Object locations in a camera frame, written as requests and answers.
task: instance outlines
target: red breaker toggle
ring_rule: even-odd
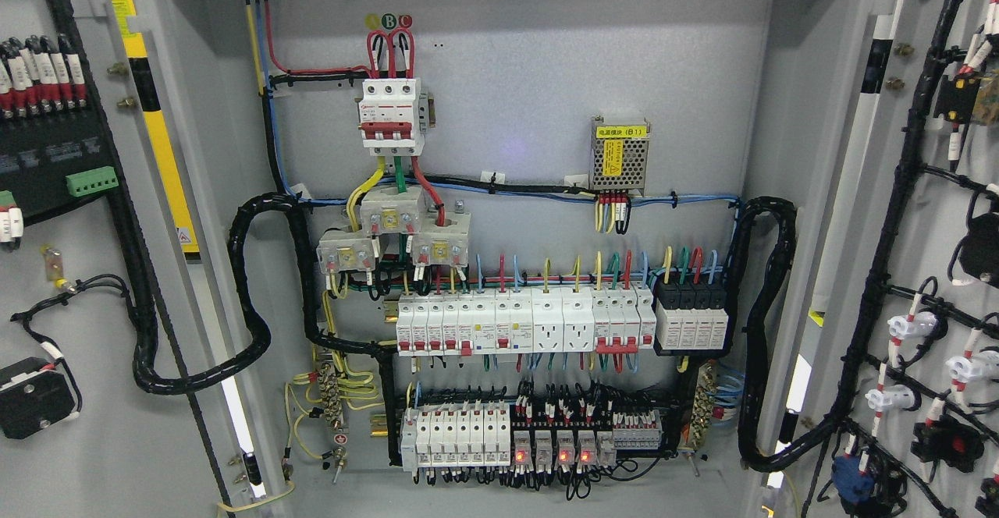
[[[638,344],[635,337],[628,337],[628,344],[621,344],[621,337],[613,337],[613,344],[607,344],[606,337],[599,337],[596,340],[597,354],[636,354]]]
[[[363,122],[361,131],[365,139],[378,139],[378,133],[386,141],[396,139],[395,134],[399,134],[400,139],[413,139],[413,124],[410,122]]]

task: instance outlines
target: gray metal panel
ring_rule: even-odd
[[[117,98],[134,91],[130,81],[123,83],[104,74],[104,69],[123,55],[110,35],[117,23],[106,18],[107,0],[73,2],[97,85],[105,102],[111,103],[110,126],[122,153],[147,245],[160,279],[167,283],[163,286],[164,301],[178,327],[190,368],[204,367],[207,361],[193,297],[187,287],[174,285],[182,282],[184,260],[174,243],[165,199],[154,183],[158,176],[148,142],[141,135],[140,114],[113,110]],[[52,34],[46,17],[47,11],[38,0],[4,0],[0,31],[5,36],[39,30]],[[100,272],[125,274],[107,207],[97,202],[52,222],[28,227],[22,248],[0,259],[2,313],[10,315],[53,294],[37,252],[46,243],[63,250],[71,279]],[[4,327],[0,363],[39,355],[37,345],[19,327],[12,323],[0,326]],[[86,403],[76,421],[59,423],[23,442],[4,441],[0,515],[125,516],[140,512],[174,517],[190,515],[192,509],[213,511],[218,492],[187,401],[183,397],[153,397],[135,386],[131,371],[135,331],[121,300],[90,292],[70,307],[39,315],[37,328],[60,342]],[[165,341],[161,344],[168,351],[158,356],[158,371],[177,375],[168,346]],[[232,448],[225,447],[229,439],[224,405],[215,392],[200,394],[199,400],[215,447],[228,456]]]

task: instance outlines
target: electrical control cabinet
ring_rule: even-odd
[[[371,155],[415,156],[424,152],[429,108],[427,95],[414,80],[364,80],[359,130]]]
[[[422,224],[422,189],[411,186],[404,192],[379,186],[364,195],[361,202],[361,229],[368,237],[387,233],[415,235]]]

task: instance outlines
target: black wire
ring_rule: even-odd
[[[648,473],[649,471],[652,471],[653,467],[656,467],[656,464],[659,463],[661,460],[663,460],[663,458],[661,458],[661,457],[657,457],[657,458],[653,459],[652,463],[649,464],[649,467],[646,467],[645,469],[643,469],[642,471],[640,471],[636,475],[629,475],[627,477],[614,477],[613,473],[614,473],[615,470],[617,470],[618,467],[620,467],[621,469],[625,469],[624,466],[621,466],[620,462],[618,462],[617,466],[615,466],[613,469],[611,469],[611,471],[604,472],[603,476],[606,477],[607,479],[610,479],[611,481],[618,481],[620,483],[627,483],[629,481],[635,481],[635,479],[640,479],[640,478],[644,477],[646,475],[646,473]]]

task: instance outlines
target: red wire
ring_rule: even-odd
[[[432,186],[431,181],[428,181],[427,177],[424,176],[424,171],[420,170],[420,159],[418,159],[417,156],[413,156],[413,158],[411,158],[411,162],[413,162],[413,176],[417,177],[417,180],[420,181],[420,186],[424,187],[427,194],[431,196],[431,200],[434,201],[434,208],[438,209],[438,227],[443,227],[443,224],[445,224],[443,200],[440,199],[440,195],[436,193],[436,190],[434,190],[434,186]]]
[[[507,293],[507,274],[504,273],[506,270],[507,256],[499,256],[499,293]]]
[[[378,77],[377,74],[372,73],[370,69],[364,66],[351,66],[351,67],[332,67],[329,69],[290,69],[289,67],[283,66],[281,62],[278,62],[278,57],[274,53],[274,35],[271,32],[271,2],[264,0],[264,30],[265,35],[267,35],[267,52],[271,55],[271,62],[279,70],[284,71],[290,75],[324,75],[329,73],[347,73],[347,71],[365,71],[368,76]]]
[[[624,289],[631,289],[631,249],[624,254]]]
[[[702,248],[700,247],[695,247],[695,249],[693,249],[693,254],[690,255],[691,269],[693,269],[693,265],[695,265],[695,263],[697,263],[697,270],[693,272],[693,283],[699,284],[700,272],[702,272],[702,269],[704,267],[704,251],[702,251]]]

